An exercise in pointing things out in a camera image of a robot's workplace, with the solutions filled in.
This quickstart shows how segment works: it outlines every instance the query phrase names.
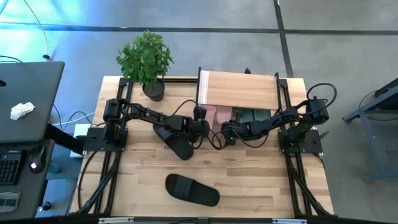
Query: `black flower pot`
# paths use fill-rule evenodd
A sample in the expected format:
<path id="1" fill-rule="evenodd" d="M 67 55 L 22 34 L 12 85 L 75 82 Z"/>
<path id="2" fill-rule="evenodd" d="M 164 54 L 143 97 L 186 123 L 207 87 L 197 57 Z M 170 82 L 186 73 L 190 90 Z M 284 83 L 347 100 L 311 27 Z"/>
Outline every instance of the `black flower pot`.
<path id="1" fill-rule="evenodd" d="M 157 79 L 156 81 L 150 82 L 148 85 L 144 84 L 142 86 L 142 91 L 155 102 L 163 100 L 164 82 L 160 79 Z"/>

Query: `gray floor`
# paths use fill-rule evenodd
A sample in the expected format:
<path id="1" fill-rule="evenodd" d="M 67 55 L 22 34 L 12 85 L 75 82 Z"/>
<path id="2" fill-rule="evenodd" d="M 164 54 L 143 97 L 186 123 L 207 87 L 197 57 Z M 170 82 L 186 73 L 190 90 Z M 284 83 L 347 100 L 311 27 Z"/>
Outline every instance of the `gray floor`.
<path id="1" fill-rule="evenodd" d="M 46 24 L 121 27 L 213 27 L 277 29 L 272 0 L 249 1 L 31 1 Z M 395 0 L 280 0 L 286 29 L 397 30 Z M 35 22 L 22 3 L 10 0 L 0 21 Z M 102 77 L 120 75 L 118 48 L 137 32 L 48 31 L 49 54 L 66 63 L 55 104 L 65 121 L 76 110 L 94 111 Z M 196 75 L 209 70 L 256 73 L 280 72 L 286 77 L 279 34 L 162 32 L 175 65 L 169 75 Z M 0 30 L 1 54 L 41 61 L 40 31 Z M 374 172 L 368 142 L 359 121 L 341 117 L 358 107 L 360 99 L 397 78 L 396 35 L 287 35 L 294 77 L 307 88 L 331 82 L 338 97 L 330 120 L 318 127 L 329 131 L 323 141 L 326 176 L 335 213 L 341 217 L 397 222 L 398 179 L 365 182 Z M 331 96 L 327 89 L 320 96 Z M 396 123 L 373 123 L 396 130 Z M 397 157 L 389 153 L 387 158 Z"/>
<path id="2" fill-rule="evenodd" d="M 72 201 L 72 194 L 76 184 L 76 178 L 49 180 L 44 194 L 44 200 L 51 203 L 51 209 L 47 211 L 40 211 L 40 209 L 37 209 L 36 217 L 66 215 L 69 210 L 70 202 Z"/>

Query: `desk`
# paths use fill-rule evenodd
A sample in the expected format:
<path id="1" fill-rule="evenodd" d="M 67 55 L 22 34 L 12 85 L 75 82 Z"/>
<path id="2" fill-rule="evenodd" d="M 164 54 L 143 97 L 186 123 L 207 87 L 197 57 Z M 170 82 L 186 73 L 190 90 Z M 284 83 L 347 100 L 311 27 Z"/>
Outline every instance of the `desk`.
<path id="1" fill-rule="evenodd" d="M 7 83 L 0 87 L 0 144 L 53 139 L 82 153 L 82 142 L 49 124 L 64 66 L 63 62 L 0 63 L 1 78 Z M 11 108 L 27 102 L 35 109 L 16 121 L 10 119 Z"/>
<path id="2" fill-rule="evenodd" d="M 104 77 L 95 111 L 94 123 L 103 122 L 106 100 L 114 98 L 120 77 Z M 303 79 L 287 80 L 292 104 L 305 99 Z M 196 83 L 166 83 L 165 98 L 153 102 L 134 84 L 131 101 L 153 110 L 171 114 L 183 101 L 195 99 Z M 192 116 L 193 104 L 181 107 L 177 114 Z M 207 141 L 188 161 L 180 160 L 143 121 L 130 121 L 129 139 L 122 154 L 114 195 L 112 216 L 145 217 L 293 217 L 286 163 L 280 153 L 277 130 L 273 130 L 261 148 L 251 149 L 237 141 L 235 146 L 217 151 Z M 253 141 L 259 144 L 262 140 Z M 98 185 L 104 153 L 99 152 L 90 162 L 83 179 L 82 203 Z M 307 184 L 324 208 L 333 213 L 325 172 L 319 158 L 302 154 Z M 220 202 L 206 207 L 177 200 L 165 190 L 165 178 L 170 173 L 185 175 L 216 188 Z M 301 191 L 300 207 L 304 211 Z M 108 197 L 103 197 L 103 206 Z M 78 210 L 75 194 L 71 212 Z"/>
<path id="3" fill-rule="evenodd" d="M 29 169 L 27 153 L 37 143 L 16 144 L 14 146 L 0 146 L 0 149 L 17 149 L 25 150 L 24 164 L 21 167 L 19 180 L 17 185 L 3 185 L 0 187 L 1 192 L 20 192 L 18 208 L 15 212 L 0 213 L 0 220 L 17 220 L 23 218 L 33 218 L 36 215 L 37 208 L 41 205 L 46 185 L 44 184 L 47 171 L 50 167 L 51 155 L 55 142 L 47 139 L 42 142 L 45 146 L 45 162 L 44 170 L 38 174 L 33 174 Z"/>

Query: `wooden table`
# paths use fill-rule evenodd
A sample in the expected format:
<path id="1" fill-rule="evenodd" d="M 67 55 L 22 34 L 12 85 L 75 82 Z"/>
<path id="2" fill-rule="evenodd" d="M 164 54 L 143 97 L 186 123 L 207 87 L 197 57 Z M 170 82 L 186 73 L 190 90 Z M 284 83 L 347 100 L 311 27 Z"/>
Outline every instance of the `wooden table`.
<path id="1" fill-rule="evenodd" d="M 116 97 L 119 78 L 104 77 L 94 123 L 103 122 L 106 100 Z M 304 81 L 301 78 L 287 80 L 292 104 L 296 105 L 305 99 Z M 143 94 L 142 85 L 134 84 L 131 101 L 171 114 L 183 101 L 194 100 L 196 89 L 196 83 L 166 83 L 165 98 L 161 102 L 153 102 Z M 193 106 L 187 103 L 177 114 L 193 116 Z M 182 161 L 156 136 L 150 123 L 134 120 L 127 126 L 129 139 L 119 167 L 112 216 L 294 216 L 285 159 L 280 153 L 276 129 L 270 132 L 267 142 L 259 149 L 248 148 L 237 141 L 235 146 L 217 151 L 204 141 L 191 159 Z M 103 157 L 103 152 L 97 153 L 88 165 L 81 188 L 83 203 L 98 185 Z M 333 213 L 322 163 L 312 154 L 302 154 L 302 159 L 309 189 L 324 208 Z M 216 188 L 221 194 L 219 204 L 206 207 L 173 198 L 165 189 L 165 178 L 171 173 L 185 175 Z M 301 191 L 297 192 L 304 211 Z M 107 198 L 106 189 L 102 209 Z M 75 194 L 71 212 L 77 209 Z"/>

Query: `keyboard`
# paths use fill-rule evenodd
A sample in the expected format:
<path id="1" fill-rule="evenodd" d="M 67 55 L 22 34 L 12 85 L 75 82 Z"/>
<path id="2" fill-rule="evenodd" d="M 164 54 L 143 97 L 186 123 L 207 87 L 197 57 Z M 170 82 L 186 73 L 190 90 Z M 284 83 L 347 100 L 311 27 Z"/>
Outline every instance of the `keyboard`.
<path id="1" fill-rule="evenodd" d="M 22 151 L 1 151 L 0 156 L 0 185 L 16 185 L 23 165 Z"/>

